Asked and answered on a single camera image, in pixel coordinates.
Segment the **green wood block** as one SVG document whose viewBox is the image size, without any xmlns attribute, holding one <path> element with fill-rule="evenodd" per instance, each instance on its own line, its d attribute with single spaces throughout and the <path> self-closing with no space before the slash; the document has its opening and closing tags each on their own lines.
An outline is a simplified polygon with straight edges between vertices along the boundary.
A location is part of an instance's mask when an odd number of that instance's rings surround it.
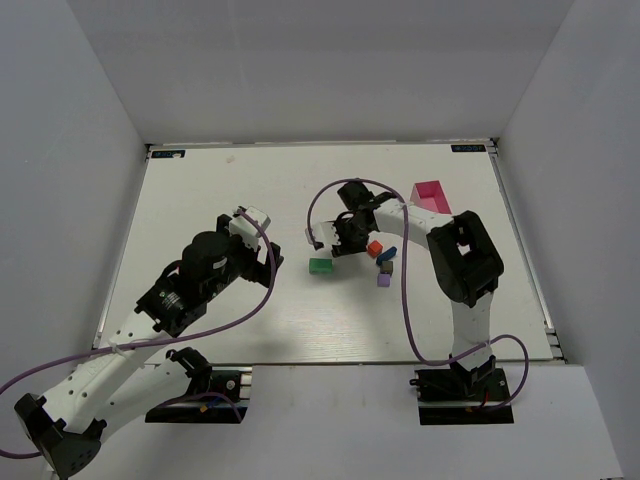
<svg viewBox="0 0 640 480">
<path fill-rule="evenodd" d="M 308 272 L 311 275 L 330 274 L 333 272 L 333 261 L 328 258 L 310 258 Z"/>
</svg>

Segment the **pink plastic box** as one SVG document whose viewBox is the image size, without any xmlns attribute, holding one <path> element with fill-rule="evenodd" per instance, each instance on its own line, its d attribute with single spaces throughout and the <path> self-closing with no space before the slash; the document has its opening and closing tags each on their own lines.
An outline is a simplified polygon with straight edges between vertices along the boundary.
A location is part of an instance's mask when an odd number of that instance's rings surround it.
<svg viewBox="0 0 640 480">
<path fill-rule="evenodd" d="M 451 215 L 452 211 L 444 189 L 438 180 L 415 183 L 410 201 L 431 212 Z"/>
</svg>

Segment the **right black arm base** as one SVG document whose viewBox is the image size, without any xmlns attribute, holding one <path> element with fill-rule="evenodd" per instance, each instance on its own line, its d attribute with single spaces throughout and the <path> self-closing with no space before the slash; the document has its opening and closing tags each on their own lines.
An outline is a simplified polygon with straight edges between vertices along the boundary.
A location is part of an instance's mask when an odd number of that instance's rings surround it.
<svg viewBox="0 0 640 480">
<path fill-rule="evenodd" d="M 422 426 L 506 425 L 514 423 L 512 407 L 496 406 L 510 397 L 505 372 L 497 368 L 466 391 L 451 370 L 416 370 L 409 385 L 417 394 Z"/>
</svg>

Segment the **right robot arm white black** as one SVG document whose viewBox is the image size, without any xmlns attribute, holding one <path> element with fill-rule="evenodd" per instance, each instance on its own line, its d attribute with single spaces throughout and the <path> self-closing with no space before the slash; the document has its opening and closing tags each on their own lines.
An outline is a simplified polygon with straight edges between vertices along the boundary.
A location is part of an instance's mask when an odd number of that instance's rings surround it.
<svg viewBox="0 0 640 480">
<path fill-rule="evenodd" d="M 338 190 L 346 211 L 327 222 L 325 241 L 335 257 L 361 253 L 373 232 L 395 234 L 430 254 L 437 284 L 451 301 L 453 343 L 449 367 L 459 391 L 472 395 L 495 370 L 490 310 L 504 263 L 484 224 L 472 211 L 441 214 L 392 192 L 374 194 L 363 181 Z"/>
</svg>

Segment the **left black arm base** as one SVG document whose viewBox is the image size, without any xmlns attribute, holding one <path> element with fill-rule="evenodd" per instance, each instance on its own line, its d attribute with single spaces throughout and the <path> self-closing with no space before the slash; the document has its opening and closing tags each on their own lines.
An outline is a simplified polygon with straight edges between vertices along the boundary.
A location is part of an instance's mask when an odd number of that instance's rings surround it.
<svg viewBox="0 0 640 480">
<path fill-rule="evenodd" d="M 217 367 L 191 347 L 170 349 L 165 359 L 186 380 L 180 396 L 149 410 L 149 424 L 240 424 L 250 401 L 251 367 Z"/>
</svg>

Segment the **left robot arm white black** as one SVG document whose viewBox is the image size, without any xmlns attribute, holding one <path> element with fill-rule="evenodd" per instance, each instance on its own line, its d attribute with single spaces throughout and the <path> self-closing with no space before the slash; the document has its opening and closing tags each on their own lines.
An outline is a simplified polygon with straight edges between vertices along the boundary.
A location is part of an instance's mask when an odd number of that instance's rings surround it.
<svg viewBox="0 0 640 480">
<path fill-rule="evenodd" d="M 270 223 L 253 207 L 219 216 L 215 230 L 197 234 L 165 267 L 106 347 L 72 356 L 77 365 L 68 377 L 16 402 L 27 437 L 59 478 L 87 467 L 110 434 L 162 403 L 168 387 L 190 395 L 210 375 L 210 363 L 187 347 L 153 369 L 149 387 L 124 387 L 158 350 L 184 340 L 234 281 L 274 288 L 283 257 L 266 236 Z"/>
</svg>

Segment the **red cube block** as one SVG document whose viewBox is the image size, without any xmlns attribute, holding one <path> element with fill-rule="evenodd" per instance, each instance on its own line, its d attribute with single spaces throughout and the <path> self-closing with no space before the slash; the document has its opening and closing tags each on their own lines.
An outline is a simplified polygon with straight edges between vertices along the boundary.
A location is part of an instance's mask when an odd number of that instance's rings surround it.
<svg viewBox="0 0 640 480">
<path fill-rule="evenodd" d="M 372 258 L 377 258 L 383 252 L 383 245 L 374 240 L 367 245 L 367 253 Z"/>
</svg>

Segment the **dark blue long block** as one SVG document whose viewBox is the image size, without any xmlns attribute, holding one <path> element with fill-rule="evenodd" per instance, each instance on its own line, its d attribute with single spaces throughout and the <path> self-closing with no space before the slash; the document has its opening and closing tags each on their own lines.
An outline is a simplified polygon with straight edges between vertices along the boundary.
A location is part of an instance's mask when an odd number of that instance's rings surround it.
<svg viewBox="0 0 640 480">
<path fill-rule="evenodd" d="M 381 266 L 386 261 L 391 261 L 397 255 L 398 249 L 395 246 L 380 253 L 376 258 L 376 264 Z"/>
</svg>

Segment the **olive brown cube block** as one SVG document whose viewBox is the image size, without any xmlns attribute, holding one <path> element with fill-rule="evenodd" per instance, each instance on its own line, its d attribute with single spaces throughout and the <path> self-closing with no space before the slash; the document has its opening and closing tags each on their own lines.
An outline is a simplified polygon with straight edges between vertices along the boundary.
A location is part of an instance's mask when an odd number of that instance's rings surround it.
<svg viewBox="0 0 640 480">
<path fill-rule="evenodd" d="M 384 274 L 392 275 L 394 271 L 393 261 L 383 261 L 380 266 L 380 271 Z"/>
</svg>

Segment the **small purple cube block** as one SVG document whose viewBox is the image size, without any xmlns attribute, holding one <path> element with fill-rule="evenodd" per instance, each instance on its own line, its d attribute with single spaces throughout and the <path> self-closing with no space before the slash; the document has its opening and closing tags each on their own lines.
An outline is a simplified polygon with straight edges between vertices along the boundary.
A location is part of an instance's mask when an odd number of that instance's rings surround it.
<svg viewBox="0 0 640 480">
<path fill-rule="evenodd" d="M 391 285 L 391 275 L 387 273 L 379 273 L 377 276 L 377 286 L 380 288 L 389 288 Z"/>
</svg>

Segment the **left blue table label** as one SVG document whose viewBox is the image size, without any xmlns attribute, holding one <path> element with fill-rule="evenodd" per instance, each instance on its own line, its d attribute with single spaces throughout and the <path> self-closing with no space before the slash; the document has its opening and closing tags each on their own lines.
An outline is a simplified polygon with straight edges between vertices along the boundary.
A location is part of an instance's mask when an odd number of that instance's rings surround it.
<svg viewBox="0 0 640 480">
<path fill-rule="evenodd" d="M 186 154 L 185 150 L 155 150 L 151 152 L 151 158 L 153 159 L 184 158 L 185 154 Z"/>
</svg>

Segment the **blue table label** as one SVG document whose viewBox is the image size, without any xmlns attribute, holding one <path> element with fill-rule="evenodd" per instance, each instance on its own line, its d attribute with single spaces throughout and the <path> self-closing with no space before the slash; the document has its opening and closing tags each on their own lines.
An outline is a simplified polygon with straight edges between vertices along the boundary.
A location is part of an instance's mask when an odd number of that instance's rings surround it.
<svg viewBox="0 0 640 480">
<path fill-rule="evenodd" d="M 486 151 L 486 146 L 482 144 L 455 144 L 451 145 L 454 153 L 482 153 Z"/>
<path fill-rule="evenodd" d="M 186 154 L 185 150 L 155 150 L 151 152 L 151 158 L 153 159 L 184 158 L 185 154 Z"/>
</svg>

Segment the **right blue table label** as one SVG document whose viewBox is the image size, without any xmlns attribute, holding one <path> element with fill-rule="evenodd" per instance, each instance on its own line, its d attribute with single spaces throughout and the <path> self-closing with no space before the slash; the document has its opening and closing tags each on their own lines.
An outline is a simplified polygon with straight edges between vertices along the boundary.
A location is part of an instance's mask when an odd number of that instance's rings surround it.
<svg viewBox="0 0 640 480">
<path fill-rule="evenodd" d="M 454 153 L 482 153 L 486 151 L 486 146 L 482 144 L 455 144 L 451 145 Z"/>
</svg>

